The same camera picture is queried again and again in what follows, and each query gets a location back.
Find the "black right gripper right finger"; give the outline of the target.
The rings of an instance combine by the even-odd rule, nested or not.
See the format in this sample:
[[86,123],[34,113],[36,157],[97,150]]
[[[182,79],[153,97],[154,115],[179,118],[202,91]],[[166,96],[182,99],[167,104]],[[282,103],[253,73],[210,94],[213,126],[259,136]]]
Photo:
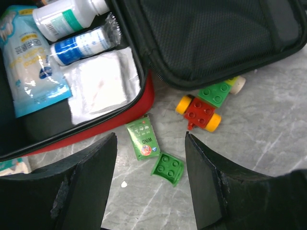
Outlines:
[[190,133],[185,153],[197,229],[306,229],[305,169],[264,175],[225,158]]

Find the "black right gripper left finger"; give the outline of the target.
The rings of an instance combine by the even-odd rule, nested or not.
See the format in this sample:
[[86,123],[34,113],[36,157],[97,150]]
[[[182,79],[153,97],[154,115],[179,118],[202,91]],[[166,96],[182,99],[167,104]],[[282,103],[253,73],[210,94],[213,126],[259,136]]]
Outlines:
[[98,230],[117,157],[114,133],[29,174],[0,179],[3,230]]

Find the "plaster box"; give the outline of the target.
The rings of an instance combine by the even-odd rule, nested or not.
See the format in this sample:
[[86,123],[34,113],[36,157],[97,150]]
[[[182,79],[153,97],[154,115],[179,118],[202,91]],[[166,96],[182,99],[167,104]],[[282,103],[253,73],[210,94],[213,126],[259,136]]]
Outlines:
[[7,176],[12,174],[25,173],[32,171],[27,157],[19,157],[0,163],[0,175]]

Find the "white gauze pad packet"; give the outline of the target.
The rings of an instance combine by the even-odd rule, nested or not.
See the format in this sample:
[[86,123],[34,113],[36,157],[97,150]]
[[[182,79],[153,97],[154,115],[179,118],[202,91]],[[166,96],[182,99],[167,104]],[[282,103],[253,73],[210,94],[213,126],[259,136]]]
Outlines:
[[130,47],[79,60],[60,69],[72,92],[68,104],[74,125],[128,105],[141,90]]

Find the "blue cotton swab pouch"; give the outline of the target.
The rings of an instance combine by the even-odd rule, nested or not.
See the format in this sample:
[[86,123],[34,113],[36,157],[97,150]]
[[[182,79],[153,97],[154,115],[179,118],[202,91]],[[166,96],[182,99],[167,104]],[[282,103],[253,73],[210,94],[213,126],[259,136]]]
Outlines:
[[33,19],[34,6],[12,5],[0,19],[0,48],[16,117],[72,96]]

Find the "blue white bandage roll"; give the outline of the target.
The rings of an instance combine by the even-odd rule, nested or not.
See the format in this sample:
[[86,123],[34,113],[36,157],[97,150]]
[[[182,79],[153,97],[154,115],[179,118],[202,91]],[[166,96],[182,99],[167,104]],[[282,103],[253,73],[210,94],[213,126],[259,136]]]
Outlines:
[[103,25],[50,46],[50,55],[61,66],[67,66],[80,59],[97,55],[115,48],[121,43],[120,26],[109,13]]

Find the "white plastic medicine bottle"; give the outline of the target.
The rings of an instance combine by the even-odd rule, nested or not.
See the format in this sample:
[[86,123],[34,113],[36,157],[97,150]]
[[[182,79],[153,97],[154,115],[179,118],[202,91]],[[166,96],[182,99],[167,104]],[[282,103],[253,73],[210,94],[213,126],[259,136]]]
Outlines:
[[58,0],[33,10],[33,19],[47,40],[56,42],[90,27],[96,16],[109,12],[104,0]]

